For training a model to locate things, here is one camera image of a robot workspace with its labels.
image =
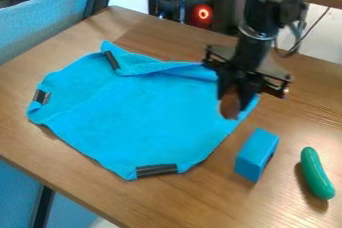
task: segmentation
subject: blue plastic cube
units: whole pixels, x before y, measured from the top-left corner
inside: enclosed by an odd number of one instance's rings
[[[278,141],[278,136],[258,128],[236,156],[235,172],[252,182],[257,182],[277,149]]]

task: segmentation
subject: wire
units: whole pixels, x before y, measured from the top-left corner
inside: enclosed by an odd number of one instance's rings
[[[286,58],[286,57],[290,57],[293,54],[297,53],[298,47],[301,44],[301,42],[309,35],[309,33],[312,31],[312,29],[315,28],[315,26],[322,20],[322,18],[329,12],[330,7],[327,7],[327,9],[323,12],[323,14],[313,23],[313,25],[311,25],[311,27],[307,30],[307,32],[299,39],[295,42],[295,44],[287,51],[287,53],[285,55],[281,54],[279,52],[279,48],[278,48],[278,40],[277,38],[275,38],[274,40],[274,49],[276,51],[276,53],[282,57],[282,58]]]

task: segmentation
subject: red led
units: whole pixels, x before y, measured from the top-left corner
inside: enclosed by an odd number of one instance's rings
[[[210,16],[210,12],[209,12],[208,9],[201,8],[201,9],[198,11],[198,16],[199,16],[199,18],[205,20],[205,19],[208,19],[208,17]]]

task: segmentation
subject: green toy vegetable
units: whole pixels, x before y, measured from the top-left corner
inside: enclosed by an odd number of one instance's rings
[[[317,152],[311,147],[305,147],[301,153],[301,163],[304,177],[312,193],[325,200],[333,198],[334,185],[325,174]]]

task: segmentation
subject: blue towel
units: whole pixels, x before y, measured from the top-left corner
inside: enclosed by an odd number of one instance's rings
[[[201,63],[162,62],[105,41],[101,52],[48,74],[38,89],[51,93],[49,101],[33,101],[27,115],[126,180],[148,165],[176,164],[182,173],[205,160],[258,103],[256,96],[237,121],[225,120],[216,80]]]

